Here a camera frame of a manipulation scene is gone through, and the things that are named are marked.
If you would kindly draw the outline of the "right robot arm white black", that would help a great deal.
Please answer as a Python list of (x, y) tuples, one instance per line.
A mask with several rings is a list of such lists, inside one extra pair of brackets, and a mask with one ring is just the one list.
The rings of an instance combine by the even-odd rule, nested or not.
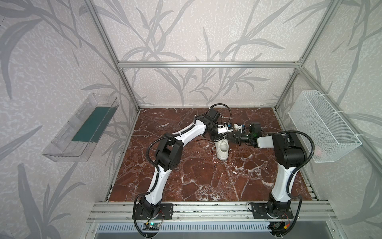
[(297, 172), (313, 157), (315, 145), (312, 138), (301, 131), (287, 130), (270, 136), (259, 136), (256, 133), (230, 132), (228, 140), (238, 145), (247, 143), (257, 148), (272, 148), (278, 163), (276, 182), (267, 203), (249, 203), (249, 210), (255, 219), (278, 219), (283, 215), (293, 216), (291, 199), (302, 199), (300, 195), (292, 196), (292, 186)]

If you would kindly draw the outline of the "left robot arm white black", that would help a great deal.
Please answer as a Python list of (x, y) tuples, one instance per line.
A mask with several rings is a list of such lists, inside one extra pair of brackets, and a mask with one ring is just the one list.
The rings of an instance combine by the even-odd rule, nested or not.
[[(227, 123), (218, 121), (221, 113), (214, 109), (216, 106), (223, 106), (228, 109), (229, 119)], [(209, 107), (205, 113), (195, 115), (187, 127), (174, 133), (166, 133), (148, 146), (146, 159), (155, 167), (155, 171), (148, 191), (138, 194), (134, 200), (133, 220), (140, 220), (141, 215), (144, 219), (150, 220), (159, 214), (164, 188), (170, 173), (181, 162), (184, 146), (194, 138), (206, 133), (210, 135), (210, 139), (213, 141), (223, 139), (231, 132), (228, 127), (231, 119), (231, 108), (224, 103), (217, 103)]]

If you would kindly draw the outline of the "white sneaker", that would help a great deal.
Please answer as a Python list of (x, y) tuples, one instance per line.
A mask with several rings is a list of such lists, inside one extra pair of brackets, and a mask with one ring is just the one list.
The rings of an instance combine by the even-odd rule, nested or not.
[(219, 160), (226, 161), (229, 154), (229, 143), (227, 139), (221, 139), (215, 142), (216, 155)]

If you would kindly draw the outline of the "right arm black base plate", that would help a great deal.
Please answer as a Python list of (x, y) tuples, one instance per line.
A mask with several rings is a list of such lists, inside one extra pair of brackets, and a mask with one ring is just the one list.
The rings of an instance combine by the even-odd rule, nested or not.
[(294, 215), (290, 207), (290, 202), (282, 203), (255, 203), (247, 204), (248, 210), (253, 214), (254, 219), (282, 219), (287, 216), (293, 219)]

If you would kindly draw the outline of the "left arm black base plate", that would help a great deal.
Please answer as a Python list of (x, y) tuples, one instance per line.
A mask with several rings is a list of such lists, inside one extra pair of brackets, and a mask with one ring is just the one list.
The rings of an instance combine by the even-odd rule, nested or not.
[(173, 204), (161, 203), (155, 206), (136, 204), (132, 219), (135, 220), (171, 220), (173, 217)]

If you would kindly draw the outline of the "black shoelace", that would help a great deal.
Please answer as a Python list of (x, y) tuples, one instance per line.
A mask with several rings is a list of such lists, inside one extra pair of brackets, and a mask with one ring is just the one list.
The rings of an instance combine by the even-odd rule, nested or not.
[(212, 140), (212, 139), (207, 139), (207, 138), (200, 138), (200, 139), (197, 139), (196, 142), (198, 142), (198, 141), (202, 141), (202, 140), (207, 141), (207, 142), (213, 142), (213, 143), (218, 142), (218, 141), (221, 141), (221, 140), (227, 140), (228, 143), (231, 142), (231, 143), (235, 143), (235, 144), (237, 144), (237, 142), (236, 142), (235, 140), (230, 140), (230, 139), (228, 139), (228, 138), (226, 138), (226, 137), (217, 138), (217, 139), (214, 139), (214, 140)]

